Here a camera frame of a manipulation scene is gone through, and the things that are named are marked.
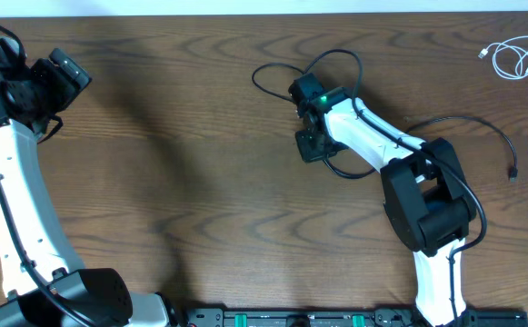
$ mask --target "wood grain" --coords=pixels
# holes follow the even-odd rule
[[[7,19],[29,59],[62,47],[94,78],[40,146],[65,232],[88,267],[113,267],[138,292],[229,307],[374,307],[414,301],[413,257],[383,211],[377,175],[346,181],[301,161],[294,108],[250,81],[260,64],[305,66],[334,47],[364,61],[361,97],[399,128],[471,114],[417,135],[453,143],[490,226],[463,259],[476,307],[528,312],[528,78],[505,81],[494,41],[528,35],[528,13]],[[319,64],[327,86],[357,68]],[[281,69],[258,80],[285,92]],[[362,171],[352,154],[336,159]],[[471,224],[471,233],[479,230]],[[0,304],[4,302],[0,286]]]

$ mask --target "green connector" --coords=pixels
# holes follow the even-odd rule
[[[237,316],[235,316],[235,327],[237,327]],[[353,327],[365,327],[364,326],[364,316],[354,315],[353,316]]]
[[[235,315],[235,327],[247,327],[247,314]]]

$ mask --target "black wire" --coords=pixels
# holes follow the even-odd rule
[[[13,73],[14,74],[21,73],[25,67],[25,59],[27,57],[27,54],[25,53],[24,45],[21,43],[21,40],[19,39],[19,37],[17,37],[17,35],[9,31],[8,29],[2,27],[1,25],[0,25],[0,32],[11,37],[17,42],[17,45],[19,46],[19,54],[17,56],[17,62],[15,63],[15,66],[13,67]]]
[[[458,184],[460,184],[460,186],[465,190],[465,192],[472,198],[473,203],[475,204],[476,210],[480,214],[480,221],[481,221],[481,224],[482,224],[482,228],[480,230],[480,234],[478,235],[478,237],[475,240],[471,241],[470,243],[467,243],[467,244],[465,244],[465,245],[463,245],[463,246],[461,246],[459,248],[451,250],[450,254],[449,254],[449,258],[448,258],[448,261],[449,261],[449,264],[450,264],[450,289],[451,289],[450,290],[450,292],[451,292],[450,302],[452,303],[452,310],[453,310],[454,320],[456,322],[458,322],[457,310],[455,308],[455,299],[454,299],[455,289],[454,289],[454,283],[453,283],[453,264],[455,263],[454,256],[457,253],[459,253],[459,252],[462,252],[462,251],[465,251],[467,249],[470,249],[470,248],[474,247],[475,245],[480,243],[483,240],[483,238],[485,237],[487,226],[488,226],[488,222],[487,222],[487,219],[486,219],[485,212],[483,210],[482,204],[480,203],[480,200],[477,198],[477,196],[475,195],[473,190],[467,185],[467,183],[464,180],[462,180],[462,178],[459,176],[459,174],[456,173],[455,170],[449,164],[447,164],[444,161],[441,161],[441,160],[438,160],[438,159],[434,158],[433,156],[425,153],[424,151],[422,151],[420,149],[414,148],[411,145],[404,143],[401,138],[396,138],[396,137],[394,137],[392,135],[389,135],[383,128],[381,128],[381,126],[373,123],[370,119],[368,119],[367,117],[364,116],[363,111],[358,109],[358,106],[356,104],[356,96],[358,95],[358,91],[359,91],[359,89],[361,87],[361,81],[362,81],[362,77],[363,77],[363,63],[361,62],[361,58],[358,56],[358,54],[356,54],[356,53],[354,53],[352,51],[343,50],[343,49],[329,50],[329,51],[326,51],[326,52],[320,54],[318,57],[316,57],[308,65],[308,67],[306,67],[306,69],[304,69],[304,72],[307,73],[310,70],[310,68],[312,68],[312,66],[314,66],[319,60],[321,60],[325,56],[327,56],[329,54],[333,54],[333,53],[342,53],[342,54],[351,55],[354,58],[354,60],[356,61],[356,63],[358,64],[359,74],[358,74],[358,78],[356,80],[356,84],[354,85],[354,89],[353,89],[353,99],[351,99],[352,100],[352,104],[353,104],[353,109],[356,112],[356,114],[358,115],[358,117],[361,118],[366,124],[368,124],[374,130],[376,130],[377,132],[379,132],[382,135],[384,135],[385,137],[387,137],[389,140],[395,142],[397,145],[399,145],[399,146],[401,146],[401,147],[403,147],[403,148],[405,148],[405,149],[407,149],[409,151],[412,151],[415,154],[421,155],[422,158],[424,158],[425,160],[428,160],[432,164],[440,167],[444,172],[446,172],[450,176],[452,176],[452,178]]]
[[[284,64],[284,63],[269,63],[269,64],[264,64],[264,65],[261,65],[259,67],[257,67],[257,69],[254,70],[254,72],[252,73],[252,83],[254,83],[254,85],[266,92],[267,94],[271,94],[275,97],[278,97],[282,100],[285,100],[285,101],[289,101],[291,103],[294,103],[294,100],[292,100],[292,98],[288,97],[288,96],[285,96],[285,95],[281,95],[281,94],[277,94],[276,92],[272,92],[272,91],[268,91],[266,90],[263,86],[259,85],[256,81],[255,81],[255,75],[261,71],[262,69],[265,69],[265,68],[268,68],[268,67],[273,67],[273,66],[280,66],[280,67],[286,67],[286,68],[290,68],[290,69],[294,69],[295,71],[297,71],[298,73],[300,74],[304,74],[304,72],[302,71],[302,69],[294,66],[294,65],[291,65],[291,64]]]
[[[364,178],[364,177],[370,175],[371,173],[376,172],[376,170],[374,170],[374,168],[373,168],[373,169],[371,169],[371,170],[369,170],[367,172],[364,172],[364,173],[347,173],[347,172],[343,172],[342,170],[336,168],[333,165],[333,163],[330,162],[328,157],[323,159],[322,162],[326,165],[326,167],[328,167],[328,169],[331,170],[331,172],[335,173],[339,177],[343,177],[343,178],[346,178],[346,179],[361,179],[361,178]]]
[[[514,148],[514,145],[512,143],[512,140],[510,140],[510,137],[506,135],[502,130],[500,130],[498,127],[494,126],[492,123],[486,121],[483,118],[478,117],[471,117],[471,116],[446,116],[446,117],[440,117],[440,118],[434,118],[432,120],[421,122],[418,124],[415,124],[405,130],[406,133],[410,133],[411,131],[414,131],[416,129],[423,128],[425,126],[440,123],[447,120],[453,120],[453,119],[462,119],[467,121],[472,121],[476,123],[480,123],[484,126],[492,128],[496,133],[498,133],[510,146],[510,150],[512,150],[512,156],[513,156],[513,167],[510,170],[510,180],[513,182],[515,181],[517,175],[518,175],[518,155],[516,154],[516,149]]]
[[[11,236],[11,241],[13,243],[13,246],[15,247],[15,251],[17,252],[17,255],[19,256],[19,259],[21,260],[21,265],[23,268],[25,268],[25,271],[29,274],[32,281],[34,281],[35,285],[37,285],[37,288],[39,291],[49,300],[57,309],[59,309],[61,312],[65,313],[75,321],[79,322],[83,326],[86,327],[94,327],[95,325],[91,322],[89,322],[86,318],[83,318],[78,313],[76,313],[71,308],[67,307],[65,304],[62,303],[62,301],[58,298],[56,298],[47,288],[47,286],[41,281],[40,276],[37,274],[37,271],[35,270],[35,267],[32,265],[31,260],[27,258],[25,254],[25,250],[23,245],[21,244],[21,239],[19,238],[19,234],[17,234],[17,230],[15,228],[15,223],[13,222],[13,217],[11,214],[11,210],[9,209],[9,205],[7,204],[7,199],[5,197],[5,191],[3,190],[3,186],[1,185],[0,181],[0,205],[1,210],[3,211],[3,216],[5,218],[5,223],[7,224],[7,230],[9,231],[9,235]]]
[[[42,144],[43,142],[49,140],[50,138],[52,138],[52,136],[54,136],[57,132],[59,132],[59,130],[61,130],[62,127],[64,127],[64,121],[62,120],[62,117],[59,117],[53,114],[50,117],[50,119],[57,122],[57,124],[54,126],[54,128],[52,128],[51,131],[49,131],[49,133],[46,136],[44,136],[41,140],[37,141],[38,144]]]

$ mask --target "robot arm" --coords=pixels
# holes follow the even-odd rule
[[[91,78],[59,49],[30,69],[13,37],[0,40],[0,259],[7,298],[0,326],[76,326],[72,314],[96,326],[174,322],[161,295],[129,292],[112,269],[86,269],[65,237],[39,170],[37,140]]]
[[[360,119],[344,88],[327,92],[313,74],[296,79],[289,89],[305,130],[296,133],[305,162],[322,160],[350,148],[381,174],[384,209],[401,241],[413,251],[418,282],[416,306],[431,325],[452,322],[453,308],[447,258],[464,244],[468,223],[475,216],[471,199],[444,172],[372,128]],[[394,128],[372,113],[361,99],[357,108],[372,124],[412,148],[421,149],[463,172],[452,146],[443,139],[430,143]],[[418,183],[437,180],[422,193]],[[461,294],[460,259],[454,257],[454,303],[457,315],[465,310]]]

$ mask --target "white cable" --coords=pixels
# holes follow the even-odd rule
[[[524,38],[528,38],[528,35],[513,37],[503,42],[492,43],[491,45],[488,45],[484,49],[482,49],[482,51],[480,52],[478,56],[480,58],[484,58],[488,54],[490,48],[494,45],[497,45],[492,55],[493,70],[495,70],[496,73],[500,77],[508,79],[508,80],[523,79],[524,77],[528,76],[528,66],[526,67],[526,69],[524,69],[524,58],[528,58],[528,50],[524,50],[520,46],[509,45],[508,43],[514,40],[519,40],[519,39],[524,39]],[[502,68],[500,68],[500,66],[498,66],[498,63],[496,62],[496,56],[498,55],[498,53],[506,49],[512,50],[516,52],[516,54],[518,55],[518,63],[516,63],[516,66],[514,68],[514,74],[505,72]]]

